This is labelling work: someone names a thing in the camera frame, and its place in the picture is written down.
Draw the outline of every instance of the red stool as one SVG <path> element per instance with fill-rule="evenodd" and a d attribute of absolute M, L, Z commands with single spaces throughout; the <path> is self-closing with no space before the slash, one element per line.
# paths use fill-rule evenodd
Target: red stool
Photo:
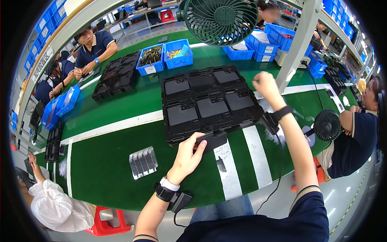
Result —
<path fill-rule="evenodd" d="M 160 12 L 160 18 L 162 23 L 175 20 L 175 18 L 173 17 L 172 11 L 170 9 L 168 9 L 167 11 Z"/>
<path fill-rule="evenodd" d="M 132 231 L 134 229 L 134 225 L 126 225 L 125 218 L 123 216 L 123 212 L 120 209 L 116 209 L 118 219 L 120 221 L 119 227 L 113 228 L 112 226 L 110 226 L 108 224 L 107 221 L 101 221 L 99 213 L 100 213 L 100 211 L 107 210 L 107 209 L 110 209 L 110 208 L 104 208 L 104 207 L 97 206 L 96 217 L 94 219 L 94 225 L 91 228 L 86 229 L 85 230 L 86 232 L 88 232 L 92 235 L 95 235 L 95 236 L 106 236 L 106 235 L 114 235 L 114 234 L 119 234 L 119 233 L 126 233 L 126 232 Z"/>
<path fill-rule="evenodd" d="M 320 162 L 317 160 L 317 157 L 313 158 L 313 161 L 317 167 L 317 171 L 316 171 L 316 174 L 317 174 L 317 181 L 320 183 L 323 183 L 325 182 L 325 178 L 324 178 L 324 170 L 322 169 L 321 165 L 320 165 Z M 293 192 L 297 191 L 297 187 L 294 186 L 291 188 L 291 190 Z"/>

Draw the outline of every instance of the fan grille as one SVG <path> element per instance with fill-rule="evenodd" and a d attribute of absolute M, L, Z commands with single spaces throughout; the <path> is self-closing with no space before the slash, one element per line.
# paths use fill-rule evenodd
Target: fan grille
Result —
<path fill-rule="evenodd" d="M 188 30 L 212 46 L 231 46 L 243 41 L 258 21 L 254 0 L 187 0 L 179 11 Z"/>
<path fill-rule="evenodd" d="M 340 118 L 332 109 L 321 111 L 315 119 L 315 133 L 322 141 L 332 141 L 340 134 Z"/>

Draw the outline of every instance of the hand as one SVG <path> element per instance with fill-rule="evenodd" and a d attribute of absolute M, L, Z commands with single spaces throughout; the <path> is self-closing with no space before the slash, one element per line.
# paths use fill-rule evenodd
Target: hand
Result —
<path fill-rule="evenodd" d="M 48 94 L 50 96 L 50 99 L 53 98 L 55 95 L 57 95 L 59 92 L 59 90 L 57 90 L 56 88 L 54 88 L 52 91 L 50 91 L 50 93 Z"/>
<path fill-rule="evenodd" d="M 319 39 L 320 38 L 320 35 L 317 31 L 314 31 L 313 35 L 316 37 L 316 39 Z"/>
<path fill-rule="evenodd" d="M 87 74 L 88 74 L 89 72 L 91 72 L 91 71 L 94 69 L 94 67 L 96 67 L 96 66 L 97 66 L 97 63 L 96 63 L 96 61 L 94 60 L 94 61 L 90 62 L 89 64 L 87 64 L 87 66 L 85 66 L 85 68 L 83 68 L 82 73 L 85 74 L 85 75 L 87 75 Z"/>
<path fill-rule="evenodd" d="M 167 174 L 167 179 L 170 183 L 179 185 L 181 181 L 191 174 L 199 165 L 207 141 L 203 140 L 200 142 L 197 148 L 195 147 L 195 144 L 196 139 L 203 135 L 203 133 L 195 132 L 188 140 L 179 144 L 175 162 Z"/>
<path fill-rule="evenodd" d="M 253 86 L 269 103 L 281 99 L 276 80 L 268 72 L 261 72 L 254 77 Z"/>
<path fill-rule="evenodd" d="M 36 156 L 33 153 L 28 152 L 28 157 L 29 157 L 29 163 L 32 166 L 32 170 L 34 172 L 36 179 L 40 180 L 41 182 L 44 182 L 46 178 L 43 176 L 40 166 L 36 163 Z"/>
<path fill-rule="evenodd" d="M 74 76 L 76 77 L 77 80 L 81 79 L 82 78 L 82 69 L 75 69 L 74 70 Z"/>
<path fill-rule="evenodd" d="M 352 136 L 352 131 L 349 131 L 349 130 L 344 130 L 345 134 L 348 135 L 348 136 Z"/>

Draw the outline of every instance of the power cord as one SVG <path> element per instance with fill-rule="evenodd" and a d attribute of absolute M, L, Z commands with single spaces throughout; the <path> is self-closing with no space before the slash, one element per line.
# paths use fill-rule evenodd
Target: power cord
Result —
<path fill-rule="evenodd" d="M 279 140 L 279 137 L 278 137 L 277 134 L 276 134 L 276 137 L 277 137 L 277 139 L 278 139 L 278 143 L 281 144 L 281 141 Z M 284 156 L 284 148 L 283 148 L 283 147 L 282 147 L 282 156 Z M 271 197 L 271 195 L 273 195 L 273 194 L 277 191 L 277 189 L 278 189 L 278 187 L 279 187 L 279 183 L 281 182 L 282 173 L 283 173 L 283 171 L 284 171 L 284 157 L 282 157 L 281 160 L 282 160 L 282 162 L 281 162 L 281 173 L 280 173 L 280 175 L 279 175 L 277 187 L 276 187 L 276 189 L 274 189 L 274 191 L 267 197 L 266 201 L 264 201 L 264 202 L 261 204 L 261 206 L 259 207 L 259 209 L 255 212 L 255 215 L 258 214 L 258 211 L 262 208 L 262 206 L 265 204 L 265 202 L 267 202 L 267 201 L 269 200 L 269 198 Z"/>
<path fill-rule="evenodd" d="M 173 223 L 174 223 L 176 226 L 180 226 L 180 227 L 186 228 L 187 226 L 180 225 L 180 224 L 177 224 L 177 223 L 176 223 L 176 215 L 177 215 L 177 213 L 175 213 L 174 216 L 173 216 Z"/>
<path fill-rule="evenodd" d="M 313 78 L 313 76 L 312 76 L 312 73 L 310 73 L 310 69 L 309 69 L 309 66 L 308 66 L 307 62 L 303 60 L 303 61 L 301 61 L 301 64 L 307 67 L 307 70 L 308 70 L 308 72 L 309 72 L 309 75 L 310 75 L 310 77 L 312 78 L 313 83 L 314 83 L 314 85 L 315 85 L 315 87 L 316 87 L 316 92 L 317 92 L 317 95 L 318 95 L 318 97 L 319 97 L 319 100 L 320 100 L 320 103 L 321 103 L 321 107 L 322 107 L 322 109 L 324 109 L 324 105 L 322 104 L 322 101 L 321 101 L 321 97 L 320 97 L 319 91 L 317 90 L 316 82 L 315 82 L 315 80 L 314 80 L 314 78 Z"/>

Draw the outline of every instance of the black fan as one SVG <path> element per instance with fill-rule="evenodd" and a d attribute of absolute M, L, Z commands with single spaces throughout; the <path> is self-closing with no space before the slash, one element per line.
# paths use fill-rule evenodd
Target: black fan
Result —
<path fill-rule="evenodd" d="M 309 138 L 312 134 L 316 134 L 322 141 L 332 141 L 340 134 L 340 118 L 332 109 L 324 109 L 317 114 L 313 128 L 305 130 L 306 127 L 308 126 L 302 128 L 305 137 Z M 308 142 L 311 147 L 314 145 L 314 142 L 311 144 L 310 139 Z"/>

